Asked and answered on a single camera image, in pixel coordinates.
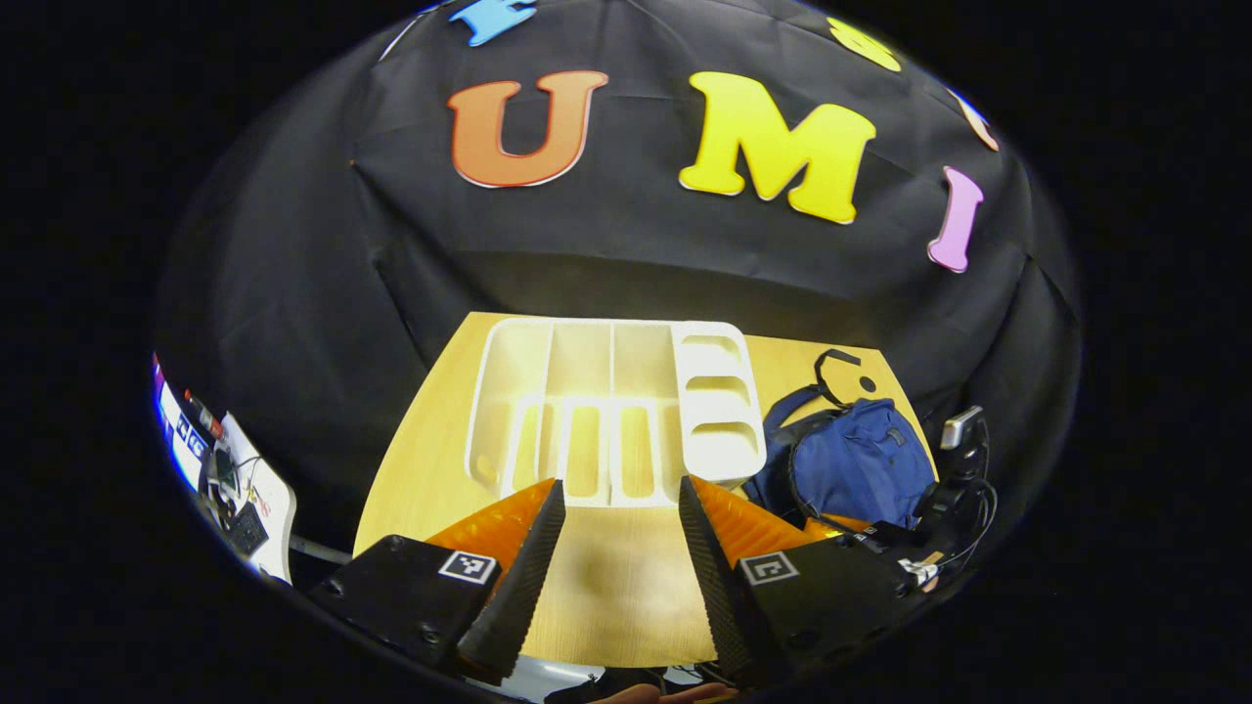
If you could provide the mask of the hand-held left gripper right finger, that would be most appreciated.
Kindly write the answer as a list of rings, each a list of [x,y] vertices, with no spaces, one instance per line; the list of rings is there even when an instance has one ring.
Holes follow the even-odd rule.
[[[692,475],[679,510],[717,664],[737,686],[846,664],[925,605],[925,580],[865,540],[814,539]]]

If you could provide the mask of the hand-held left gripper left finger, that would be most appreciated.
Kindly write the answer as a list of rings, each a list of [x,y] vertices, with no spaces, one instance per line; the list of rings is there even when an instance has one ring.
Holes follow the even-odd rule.
[[[424,541],[381,539],[310,598],[409,661],[501,684],[528,636],[563,520],[563,484],[547,479]]]

